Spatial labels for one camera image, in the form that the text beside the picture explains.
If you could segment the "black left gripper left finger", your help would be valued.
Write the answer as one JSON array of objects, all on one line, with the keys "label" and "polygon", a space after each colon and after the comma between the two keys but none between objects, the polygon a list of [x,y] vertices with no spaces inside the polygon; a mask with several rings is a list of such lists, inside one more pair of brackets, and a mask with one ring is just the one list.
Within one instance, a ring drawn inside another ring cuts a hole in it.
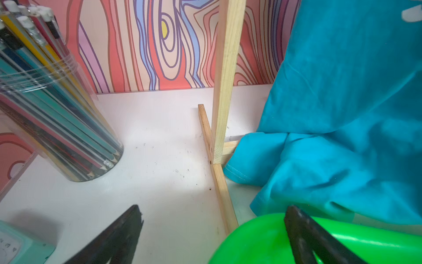
[{"label": "black left gripper left finger", "polygon": [[144,225],[138,205],[132,205],[67,264],[130,264]]}]

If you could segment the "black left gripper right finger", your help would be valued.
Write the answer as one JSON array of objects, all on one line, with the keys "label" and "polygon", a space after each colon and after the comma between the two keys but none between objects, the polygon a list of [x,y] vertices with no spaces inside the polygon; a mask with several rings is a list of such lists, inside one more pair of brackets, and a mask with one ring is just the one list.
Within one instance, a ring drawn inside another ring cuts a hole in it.
[{"label": "black left gripper right finger", "polygon": [[284,223],[297,264],[316,264],[318,258],[325,264],[365,263],[297,206],[287,208]]}]

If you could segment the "teal t-shirt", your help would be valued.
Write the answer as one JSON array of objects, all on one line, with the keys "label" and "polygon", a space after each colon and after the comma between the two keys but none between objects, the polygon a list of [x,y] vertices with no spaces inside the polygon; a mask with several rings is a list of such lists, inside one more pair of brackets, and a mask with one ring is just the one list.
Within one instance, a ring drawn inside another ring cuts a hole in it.
[{"label": "teal t-shirt", "polygon": [[422,222],[421,1],[302,1],[258,129],[225,165],[257,216]]}]

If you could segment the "green plastic basket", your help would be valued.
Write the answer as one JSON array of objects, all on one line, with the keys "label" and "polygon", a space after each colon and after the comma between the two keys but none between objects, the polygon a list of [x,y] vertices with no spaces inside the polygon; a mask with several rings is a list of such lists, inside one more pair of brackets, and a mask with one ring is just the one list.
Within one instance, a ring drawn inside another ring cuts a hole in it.
[{"label": "green plastic basket", "polygon": [[[218,247],[211,264],[293,264],[283,213],[252,219]],[[369,264],[419,264],[422,238],[363,225],[315,218],[344,246]]]}]

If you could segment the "clear pencil cup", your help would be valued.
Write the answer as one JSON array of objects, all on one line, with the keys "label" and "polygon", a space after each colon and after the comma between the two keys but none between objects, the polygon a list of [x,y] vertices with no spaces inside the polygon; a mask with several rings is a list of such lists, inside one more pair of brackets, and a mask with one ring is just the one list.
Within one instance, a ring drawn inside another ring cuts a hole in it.
[{"label": "clear pencil cup", "polygon": [[48,7],[1,2],[1,112],[70,181],[99,178],[122,158]]}]

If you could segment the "wooden clothes rack frame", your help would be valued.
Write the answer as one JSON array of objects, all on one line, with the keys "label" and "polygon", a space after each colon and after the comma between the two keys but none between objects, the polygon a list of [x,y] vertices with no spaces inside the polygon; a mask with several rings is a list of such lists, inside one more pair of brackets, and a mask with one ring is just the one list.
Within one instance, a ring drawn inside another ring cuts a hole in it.
[{"label": "wooden clothes rack frame", "polygon": [[198,106],[204,144],[227,235],[238,227],[223,167],[233,155],[239,143],[237,140],[226,142],[225,135],[245,9],[246,1],[219,2],[212,119],[208,119],[204,105]]}]

